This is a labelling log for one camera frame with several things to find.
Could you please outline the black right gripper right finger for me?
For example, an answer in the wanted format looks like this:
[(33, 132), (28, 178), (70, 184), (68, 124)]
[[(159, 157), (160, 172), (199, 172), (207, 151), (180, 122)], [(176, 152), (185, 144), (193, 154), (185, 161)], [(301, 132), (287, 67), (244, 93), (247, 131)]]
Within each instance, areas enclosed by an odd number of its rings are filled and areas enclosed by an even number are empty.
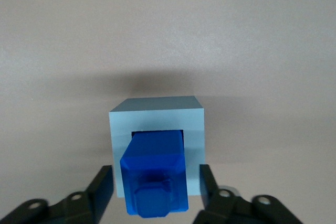
[(209, 165), (199, 166), (204, 209), (194, 223), (302, 223), (280, 200), (257, 195), (246, 201), (235, 188), (219, 186)]

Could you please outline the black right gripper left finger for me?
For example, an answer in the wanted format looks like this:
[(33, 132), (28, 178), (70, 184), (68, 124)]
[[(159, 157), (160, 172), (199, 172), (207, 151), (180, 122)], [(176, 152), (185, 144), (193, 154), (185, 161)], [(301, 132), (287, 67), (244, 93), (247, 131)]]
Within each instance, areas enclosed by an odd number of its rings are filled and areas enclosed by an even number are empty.
[(84, 191), (73, 192), (52, 206), (45, 199), (28, 200), (1, 223), (99, 223), (113, 191), (113, 169), (105, 165)]

